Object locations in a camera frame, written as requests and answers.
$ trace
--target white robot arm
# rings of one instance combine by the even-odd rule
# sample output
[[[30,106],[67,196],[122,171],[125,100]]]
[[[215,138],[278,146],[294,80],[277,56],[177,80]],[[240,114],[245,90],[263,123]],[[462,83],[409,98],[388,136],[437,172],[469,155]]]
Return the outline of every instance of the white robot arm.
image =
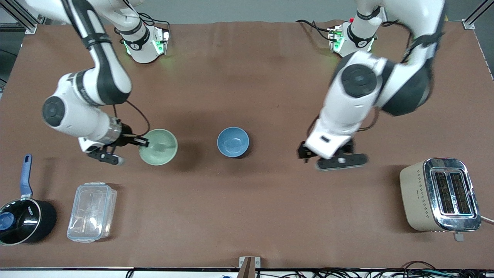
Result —
[[[128,143],[147,146],[147,140],[132,133],[129,126],[98,107],[124,103],[131,82],[119,63],[112,42],[98,15],[86,0],[61,0],[60,19],[70,22],[89,50],[94,67],[62,76],[55,93],[46,99],[42,115],[55,130],[79,138],[83,152],[102,162],[118,165],[123,160],[113,153]]]
[[[166,54],[169,30],[145,24],[133,8],[144,0],[87,0],[108,19],[123,38],[127,53],[138,63],[149,63]],[[26,0],[40,14],[71,24],[60,0]]]
[[[345,22],[341,34],[333,31],[337,40],[334,47],[338,48],[335,51],[345,56],[335,70],[319,118],[299,148],[300,158],[321,156],[321,170],[358,166],[367,161],[365,155],[356,161],[341,150],[352,149],[348,143],[373,106],[394,116],[408,114],[425,103],[431,90],[432,61],[445,16],[444,0],[356,2],[354,21]],[[402,61],[406,64],[359,50],[368,50],[368,43],[382,22],[376,19],[381,6],[399,18],[413,35]]]

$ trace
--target black pot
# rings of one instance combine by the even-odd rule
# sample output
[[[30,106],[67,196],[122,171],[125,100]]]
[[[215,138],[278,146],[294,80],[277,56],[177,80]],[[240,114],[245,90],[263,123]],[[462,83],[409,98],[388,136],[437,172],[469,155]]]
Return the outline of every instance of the black pot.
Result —
[[[13,200],[0,209],[0,244],[16,245],[37,242],[47,236],[56,223],[57,213],[52,204],[31,199],[29,185],[33,157],[24,157],[21,172],[21,198]]]

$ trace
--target clear plastic food container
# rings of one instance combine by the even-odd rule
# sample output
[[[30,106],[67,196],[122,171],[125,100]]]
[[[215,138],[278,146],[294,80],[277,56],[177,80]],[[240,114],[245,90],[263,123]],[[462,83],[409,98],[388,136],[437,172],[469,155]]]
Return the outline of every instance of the clear plastic food container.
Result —
[[[80,185],[74,198],[67,237],[93,242],[110,234],[117,191],[102,182]]]

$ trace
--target toaster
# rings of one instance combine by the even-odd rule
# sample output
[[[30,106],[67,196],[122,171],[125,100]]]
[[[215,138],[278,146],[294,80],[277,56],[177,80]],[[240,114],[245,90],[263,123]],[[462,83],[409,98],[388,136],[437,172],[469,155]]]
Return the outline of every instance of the toaster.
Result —
[[[407,221],[415,230],[459,233],[480,227],[472,181],[461,161],[429,158],[406,167],[400,186]]]

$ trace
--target blue pot handle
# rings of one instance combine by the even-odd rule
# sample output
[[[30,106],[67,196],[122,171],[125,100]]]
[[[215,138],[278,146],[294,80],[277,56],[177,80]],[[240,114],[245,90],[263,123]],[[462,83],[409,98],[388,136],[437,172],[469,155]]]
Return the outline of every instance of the blue pot handle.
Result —
[[[21,171],[21,198],[31,198],[33,196],[33,190],[29,184],[29,176],[31,176],[31,164],[33,162],[33,156],[26,154],[24,161],[22,162]]]

